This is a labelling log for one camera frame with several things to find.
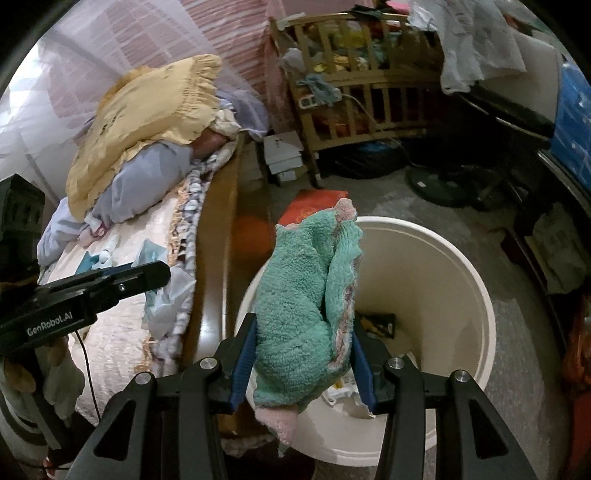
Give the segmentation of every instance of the mosquito net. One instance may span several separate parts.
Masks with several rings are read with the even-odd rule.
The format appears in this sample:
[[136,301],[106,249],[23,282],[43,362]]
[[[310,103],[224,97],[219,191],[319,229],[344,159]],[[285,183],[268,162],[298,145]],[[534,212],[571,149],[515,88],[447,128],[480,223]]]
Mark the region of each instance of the mosquito net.
[[[215,45],[206,33],[216,33],[212,29],[215,19],[223,18],[221,4],[210,2],[204,9],[204,3],[78,2],[29,52],[0,100],[0,177],[20,173],[56,205],[65,196],[76,138],[119,77],[140,65],[160,67],[203,53],[221,56],[216,87],[236,108],[239,123],[255,138],[264,135],[267,113],[260,95],[228,61],[236,63],[233,38],[240,32],[225,43],[216,35]],[[252,10],[253,2],[242,3]],[[262,35],[264,24],[259,30]]]

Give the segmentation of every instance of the black cable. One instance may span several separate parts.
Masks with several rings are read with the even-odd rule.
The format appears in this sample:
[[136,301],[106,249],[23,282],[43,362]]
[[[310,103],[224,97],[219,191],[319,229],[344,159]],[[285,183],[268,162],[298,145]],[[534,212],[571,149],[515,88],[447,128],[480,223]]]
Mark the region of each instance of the black cable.
[[75,330],[74,332],[78,337],[78,341],[82,345],[82,352],[84,352],[84,359],[86,360],[86,373],[88,373],[88,384],[90,385],[90,394],[92,395],[92,401],[95,404],[96,418],[100,421],[99,406],[96,404],[95,388],[92,386],[92,377],[90,376],[90,363],[88,361],[88,355],[86,354],[86,348],[84,347],[84,342],[82,341],[82,338],[78,333],[78,330]]

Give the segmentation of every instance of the teal towel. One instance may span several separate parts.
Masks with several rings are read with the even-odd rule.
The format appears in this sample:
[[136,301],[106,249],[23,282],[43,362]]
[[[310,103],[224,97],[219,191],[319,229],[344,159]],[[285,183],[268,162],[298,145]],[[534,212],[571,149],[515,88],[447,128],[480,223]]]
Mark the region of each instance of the teal towel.
[[361,229],[349,199],[277,225],[256,292],[256,417],[289,445],[297,415],[349,369]]
[[92,267],[94,267],[98,262],[98,255],[90,255],[88,252],[86,252],[84,254],[84,257],[82,257],[82,261],[80,262],[80,265],[78,265],[78,268],[76,269],[76,273],[74,273],[74,275],[91,271]]

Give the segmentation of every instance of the wooden furniture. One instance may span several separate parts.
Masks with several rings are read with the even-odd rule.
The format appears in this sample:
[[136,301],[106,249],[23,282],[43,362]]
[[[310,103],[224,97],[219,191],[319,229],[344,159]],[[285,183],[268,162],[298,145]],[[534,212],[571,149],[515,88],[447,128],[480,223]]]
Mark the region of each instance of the wooden furniture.
[[[196,288],[191,321],[183,341],[180,369],[215,353],[219,343],[234,335],[235,313],[239,299],[248,284],[271,256],[274,232],[268,219],[268,200],[260,199],[258,212],[253,213],[252,192],[242,191],[240,184],[241,163],[249,145],[246,132],[240,134],[238,147],[230,161],[218,171],[207,191],[199,228],[197,229]],[[267,185],[262,186],[266,192]],[[248,238],[236,238],[236,231],[244,224],[244,217],[258,218],[250,237],[259,238],[250,250]],[[267,238],[267,245],[260,239]],[[240,245],[246,251],[238,251]]]
[[[287,26],[272,18],[270,23],[280,57],[290,48],[301,52],[305,72],[285,75],[314,174],[314,158],[324,148],[425,133],[440,92],[443,50],[436,34],[395,14],[375,21],[340,13],[295,18]],[[322,73],[343,100],[332,108],[301,108],[298,100],[310,89],[298,80],[314,73]]]

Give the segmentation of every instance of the plastic bag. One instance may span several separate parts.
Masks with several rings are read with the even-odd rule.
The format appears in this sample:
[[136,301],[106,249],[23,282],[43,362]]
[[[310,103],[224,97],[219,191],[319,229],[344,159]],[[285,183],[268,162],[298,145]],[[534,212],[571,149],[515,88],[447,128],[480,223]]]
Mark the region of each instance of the plastic bag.
[[525,72],[514,30],[494,0],[414,0],[409,22],[439,33],[444,93],[469,92],[478,80]]

